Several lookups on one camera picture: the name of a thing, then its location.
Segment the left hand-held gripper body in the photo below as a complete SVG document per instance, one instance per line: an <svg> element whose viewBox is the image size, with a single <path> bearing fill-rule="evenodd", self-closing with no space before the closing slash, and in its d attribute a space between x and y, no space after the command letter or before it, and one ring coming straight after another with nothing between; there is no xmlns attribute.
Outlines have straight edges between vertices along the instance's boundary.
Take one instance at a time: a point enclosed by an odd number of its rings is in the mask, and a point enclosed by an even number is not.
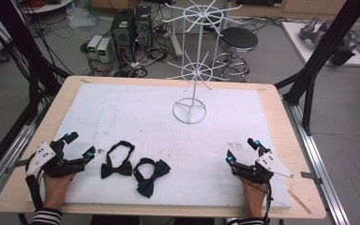
<svg viewBox="0 0 360 225"><path fill-rule="evenodd" d="M39 169L52 178L82 172L86 165L83 158L64 159L64 146L66 143L69 142L63 139L51 141L50 143L42 142L26 164L26 175L31 175Z"/></svg>

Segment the black bow tie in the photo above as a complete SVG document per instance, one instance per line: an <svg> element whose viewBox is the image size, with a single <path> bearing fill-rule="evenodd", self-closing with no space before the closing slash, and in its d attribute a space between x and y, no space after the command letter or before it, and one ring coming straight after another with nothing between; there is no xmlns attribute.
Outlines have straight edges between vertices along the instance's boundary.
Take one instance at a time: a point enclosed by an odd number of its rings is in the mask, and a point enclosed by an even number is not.
<svg viewBox="0 0 360 225"><path fill-rule="evenodd" d="M118 167L114 167L110 157L110 153L115 150L118 146L125 146L128 148L127 157L122 161L122 164ZM129 160L131 153L134 151L135 146L126 141L120 141L114 144L111 149L106 154L106 162L101 164L100 176L102 179L108 178L113 173L119 173L124 176L131 176L133 172L133 167Z"/></svg>

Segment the white wire display rack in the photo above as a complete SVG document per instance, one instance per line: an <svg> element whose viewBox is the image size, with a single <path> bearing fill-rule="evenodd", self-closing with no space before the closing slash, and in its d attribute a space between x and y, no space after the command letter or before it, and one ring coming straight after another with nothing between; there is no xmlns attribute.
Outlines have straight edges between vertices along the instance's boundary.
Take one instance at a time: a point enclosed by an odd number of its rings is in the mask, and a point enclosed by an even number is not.
<svg viewBox="0 0 360 225"><path fill-rule="evenodd" d="M209 66L206 63L206 58L209 55L207 52L202 56L202 41L203 41L203 28L206 25L212 25L217 34L216 47L218 48L218 41L222 37L221 26L222 23L228 21L228 14L231 10L238 9L238 7L231 7L232 0L225 0L224 7L215 7L214 4L217 0L212 0L209 5L197 4L193 0L188 0L191 5L187 7L176 7L175 5L167 5L170 9L177 9L181 14L165 23L176 22L177 20L183 21L183 34L182 34L182 57L181 65L170 63L171 66L181 69L177 76L168 77L168 80L182 78L184 81L192 84L193 91L191 97L184 97L174 102L172 106L173 116L184 124L198 124L207 115L207 106L196 97L197 85L203 84L208 90L210 87L208 83L215 79L214 70L218 68L215 64ZM186 33L189 32L195 25L199 27L197 56L192 61L187 51L185 50ZM214 50L213 58L216 58L217 51Z"/></svg>

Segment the dark navy bow tie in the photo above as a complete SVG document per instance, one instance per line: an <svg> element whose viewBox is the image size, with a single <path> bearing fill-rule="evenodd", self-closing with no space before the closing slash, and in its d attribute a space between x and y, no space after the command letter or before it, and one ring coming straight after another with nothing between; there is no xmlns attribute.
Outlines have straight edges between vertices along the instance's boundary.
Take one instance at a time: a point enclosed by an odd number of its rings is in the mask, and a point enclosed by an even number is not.
<svg viewBox="0 0 360 225"><path fill-rule="evenodd" d="M144 164L150 164L154 166L152 175L149 178L144 178L142 173L139 171L139 167ZM163 175L170 172L171 167L162 159L154 161L151 158L143 157L139 163L133 169L133 175L138 182L137 191L146 198L150 198L154 193L154 182Z"/></svg>

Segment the person's left hand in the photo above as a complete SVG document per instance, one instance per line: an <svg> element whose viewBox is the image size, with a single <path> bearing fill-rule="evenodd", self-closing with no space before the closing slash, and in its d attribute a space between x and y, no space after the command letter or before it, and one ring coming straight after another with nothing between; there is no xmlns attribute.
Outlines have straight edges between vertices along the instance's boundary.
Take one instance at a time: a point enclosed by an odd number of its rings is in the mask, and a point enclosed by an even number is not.
<svg viewBox="0 0 360 225"><path fill-rule="evenodd" d="M45 201L43 206L58 210L67 194L68 186L75 174L66 175L58 178L51 178L48 174L43 176L45 185Z"/></svg>

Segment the person's right hand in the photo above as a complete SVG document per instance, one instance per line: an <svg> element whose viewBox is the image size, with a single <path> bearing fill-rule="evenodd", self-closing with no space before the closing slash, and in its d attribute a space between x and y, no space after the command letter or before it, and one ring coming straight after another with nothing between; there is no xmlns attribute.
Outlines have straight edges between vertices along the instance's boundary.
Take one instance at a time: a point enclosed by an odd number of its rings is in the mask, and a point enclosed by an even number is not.
<svg viewBox="0 0 360 225"><path fill-rule="evenodd" d="M267 190L266 184L255 184L246 179L241 179L241 183L247 216L249 218L261 218Z"/></svg>

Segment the white foam mat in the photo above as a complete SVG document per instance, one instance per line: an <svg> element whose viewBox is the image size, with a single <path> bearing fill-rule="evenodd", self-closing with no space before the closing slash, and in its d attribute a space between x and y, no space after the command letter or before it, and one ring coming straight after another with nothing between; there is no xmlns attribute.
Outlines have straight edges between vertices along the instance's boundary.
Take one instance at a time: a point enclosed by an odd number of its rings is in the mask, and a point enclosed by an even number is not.
<svg viewBox="0 0 360 225"><path fill-rule="evenodd" d="M197 88L196 97L207 106L198 124L184 124L173 116L176 100L192 96L187 87L140 87L136 85L85 83L72 102L58 137L77 132L79 137L64 149L67 159L79 158L89 147L94 159L70 183L68 203L115 203L180 206L241 206L241 182L232 175L225 157L230 150L237 161L252 164L258 154L248 138L272 148L263 107L255 91ZM132 176L118 173L102 179L101 164L111 147L126 141L135 146L129 160L162 159L168 174L154 183L146 198L137 191ZM110 153L119 166L128 148Z"/></svg>

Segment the black round chrome stool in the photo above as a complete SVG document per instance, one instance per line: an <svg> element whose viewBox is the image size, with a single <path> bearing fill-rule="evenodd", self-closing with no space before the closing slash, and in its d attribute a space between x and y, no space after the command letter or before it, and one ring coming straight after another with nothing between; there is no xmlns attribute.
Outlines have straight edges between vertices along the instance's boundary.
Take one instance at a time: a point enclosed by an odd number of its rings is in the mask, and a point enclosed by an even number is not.
<svg viewBox="0 0 360 225"><path fill-rule="evenodd" d="M219 79L225 76L240 76L242 83L250 72L247 61L241 53L250 53L258 46L258 38L251 31L241 27L228 27L222 30L218 39L223 52L215 57L215 69L220 72Z"/></svg>

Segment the white floor board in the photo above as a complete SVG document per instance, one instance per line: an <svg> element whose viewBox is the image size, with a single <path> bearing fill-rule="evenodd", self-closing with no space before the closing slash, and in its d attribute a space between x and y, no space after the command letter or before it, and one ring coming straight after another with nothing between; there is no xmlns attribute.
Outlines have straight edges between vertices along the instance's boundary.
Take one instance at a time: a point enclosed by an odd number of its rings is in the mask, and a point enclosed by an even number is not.
<svg viewBox="0 0 360 225"><path fill-rule="evenodd" d="M296 49L298 55L304 63L310 58L315 50L315 45L309 40L303 40L299 37L300 30L305 26L300 22L283 22L282 28L284 29L287 37L292 41L292 45ZM345 64L344 67L360 68L360 53L357 50L352 51L352 56Z"/></svg>

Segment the large black computer tower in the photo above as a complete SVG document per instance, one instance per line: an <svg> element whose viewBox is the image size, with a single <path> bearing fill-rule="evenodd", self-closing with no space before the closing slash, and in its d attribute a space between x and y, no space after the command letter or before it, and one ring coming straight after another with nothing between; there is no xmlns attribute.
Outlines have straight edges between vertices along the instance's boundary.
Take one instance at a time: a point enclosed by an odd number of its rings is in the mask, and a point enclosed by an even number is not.
<svg viewBox="0 0 360 225"><path fill-rule="evenodd" d="M133 62L132 47L135 39L134 10L118 9L113 17L111 32L118 60L120 62Z"/></svg>

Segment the clear plastic bag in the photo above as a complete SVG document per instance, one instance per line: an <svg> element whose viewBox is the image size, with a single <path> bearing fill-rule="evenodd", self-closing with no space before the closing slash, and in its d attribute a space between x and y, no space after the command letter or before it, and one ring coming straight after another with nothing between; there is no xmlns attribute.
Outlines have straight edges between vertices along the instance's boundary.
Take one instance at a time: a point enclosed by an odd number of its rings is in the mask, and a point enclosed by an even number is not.
<svg viewBox="0 0 360 225"><path fill-rule="evenodd" d="M70 8L66 10L68 25L71 28L95 27L100 18L86 8Z"/></svg>

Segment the slim black computer tower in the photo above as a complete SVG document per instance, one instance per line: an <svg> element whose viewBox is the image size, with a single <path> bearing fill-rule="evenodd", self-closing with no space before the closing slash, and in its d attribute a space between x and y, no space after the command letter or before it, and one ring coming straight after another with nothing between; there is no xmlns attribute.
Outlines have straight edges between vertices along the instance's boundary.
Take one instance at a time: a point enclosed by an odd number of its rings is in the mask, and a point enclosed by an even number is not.
<svg viewBox="0 0 360 225"><path fill-rule="evenodd" d="M136 39L144 51L153 46L151 12L150 6L138 6L135 10Z"/></svg>

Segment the white round table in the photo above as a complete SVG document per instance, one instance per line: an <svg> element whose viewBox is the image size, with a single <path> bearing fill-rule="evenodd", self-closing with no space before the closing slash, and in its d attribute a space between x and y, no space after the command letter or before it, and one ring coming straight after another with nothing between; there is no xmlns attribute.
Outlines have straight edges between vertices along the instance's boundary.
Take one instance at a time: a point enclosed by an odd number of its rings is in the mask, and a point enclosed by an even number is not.
<svg viewBox="0 0 360 225"><path fill-rule="evenodd" d="M34 14L34 13L42 13L53 11L59 8L65 8L68 5L71 5L73 0L60 0L59 4L45 4L42 7L31 8L31 7L23 7L22 10L27 14Z"/></svg>

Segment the grey robot part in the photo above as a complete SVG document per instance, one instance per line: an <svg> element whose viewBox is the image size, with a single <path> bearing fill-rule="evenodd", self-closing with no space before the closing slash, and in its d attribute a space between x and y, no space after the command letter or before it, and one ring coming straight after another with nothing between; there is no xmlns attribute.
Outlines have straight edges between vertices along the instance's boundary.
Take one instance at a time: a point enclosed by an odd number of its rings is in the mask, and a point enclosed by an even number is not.
<svg viewBox="0 0 360 225"><path fill-rule="evenodd" d="M332 21L326 21L320 25L318 30L315 30L315 25L318 20L318 17L314 17L307 25L301 28L299 32L299 37L302 40L308 39L315 47L320 44L332 24ZM328 61L336 67L344 65L353 56L355 56L353 50L357 47L357 45L357 35L349 30L337 44Z"/></svg>

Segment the aluminium rail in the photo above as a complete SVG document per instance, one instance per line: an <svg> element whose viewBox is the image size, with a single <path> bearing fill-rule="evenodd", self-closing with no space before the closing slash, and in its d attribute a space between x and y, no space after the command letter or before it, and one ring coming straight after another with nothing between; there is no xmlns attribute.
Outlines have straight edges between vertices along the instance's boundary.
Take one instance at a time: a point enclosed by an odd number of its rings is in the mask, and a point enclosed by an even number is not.
<svg viewBox="0 0 360 225"><path fill-rule="evenodd" d="M28 104L0 142L0 185L13 170L38 127L38 109Z"/></svg>
<svg viewBox="0 0 360 225"><path fill-rule="evenodd" d="M282 103L291 120L292 128L307 161L312 180L323 199L325 211L330 215L335 225L350 225L350 221L324 165L319 148L313 137L308 135L302 126L303 114L300 107L293 106L286 101L282 101Z"/></svg>

